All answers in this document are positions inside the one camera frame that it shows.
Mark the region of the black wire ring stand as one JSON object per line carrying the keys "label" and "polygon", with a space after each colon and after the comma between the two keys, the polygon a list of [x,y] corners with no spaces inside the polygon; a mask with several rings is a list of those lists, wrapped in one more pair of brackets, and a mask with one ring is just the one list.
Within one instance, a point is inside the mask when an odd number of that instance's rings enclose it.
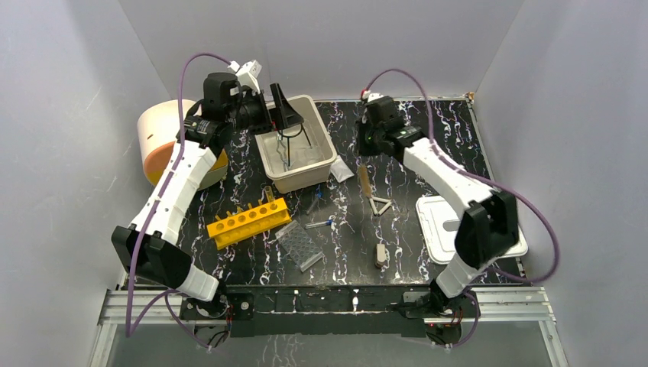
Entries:
{"label": "black wire ring stand", "polygon": [[298,158],[298,150],[303,150],[303,149],[310,149],[313,144],[312,141],[309,137],[309,134],[305,128],[304,124],[301,125],[296,125],[293,127],[293,129],[284,129],[284,130],[278,130],[277,132],[281,132],[283,135],[286,135],[290,137],[290,159],[291,159],[291,165],[290,169],[293,168],[294,164],[299,160]]}

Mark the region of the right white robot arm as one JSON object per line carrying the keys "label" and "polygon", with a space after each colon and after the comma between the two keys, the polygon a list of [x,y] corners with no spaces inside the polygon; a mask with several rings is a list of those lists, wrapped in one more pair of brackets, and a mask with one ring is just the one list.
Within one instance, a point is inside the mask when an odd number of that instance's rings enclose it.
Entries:
{"label": "right white robot arm", "polygon": [[385,154],[397,160],[430,184],[460,220],[455,254],[430,283],[429,294],[403,300],[394,310],[405,317],[451,316],[468,297],[470,283],[520,241],[516,197],[469,177],[430,135],[405,123],[391,97],[365,91],[361,101],[358,155]]}

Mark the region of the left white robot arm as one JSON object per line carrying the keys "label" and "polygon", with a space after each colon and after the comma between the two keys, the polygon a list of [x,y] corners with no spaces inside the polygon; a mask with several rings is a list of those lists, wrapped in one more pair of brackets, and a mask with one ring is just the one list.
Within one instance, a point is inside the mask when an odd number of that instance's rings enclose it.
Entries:
{"label": "left white robot arm", "polygon": [[179,231],[203,178],[234,132],[260,135],[303,122],[279,83],[272,83],[270,91],[273,107],[242,77],[210,73],[203,82],[203,98],[179,109],[180,128],[161,178],[131,223],[116,226],[112,233],[112,244],[128,272],[130,294],[135,278],[143,278],[188,297],[210,318],[225,314],[224,285],[178,247]]}

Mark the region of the beige plastic tub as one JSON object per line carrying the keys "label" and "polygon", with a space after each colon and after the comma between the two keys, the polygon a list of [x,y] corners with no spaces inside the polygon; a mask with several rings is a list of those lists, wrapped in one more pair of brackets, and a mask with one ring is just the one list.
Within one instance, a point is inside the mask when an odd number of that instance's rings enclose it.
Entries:
{"label": "beige plastic tub", "polygon": [[303,124],[313,144],[310,149],[298,150],[299,160],[293,168],[288,171],[283,169],[276,152],[276,132],[255,137],[265,174],[280,193],[289,193],[326,182],[330,175],[330,167],[338,156],[312,97],[294,96],[290,97],[288,102],[304,118]]}

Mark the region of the wooden test tube brush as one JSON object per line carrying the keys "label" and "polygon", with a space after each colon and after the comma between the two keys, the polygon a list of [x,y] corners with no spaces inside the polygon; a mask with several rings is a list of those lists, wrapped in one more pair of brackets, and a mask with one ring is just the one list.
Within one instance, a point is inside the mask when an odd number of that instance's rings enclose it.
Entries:
{"label": "wooden test tube brush", "polygon": [[361,185],[361,192],[367,198],[372,197],[372,186],[368,176],[368,169],[364,164],[358,166],[358,179]]}

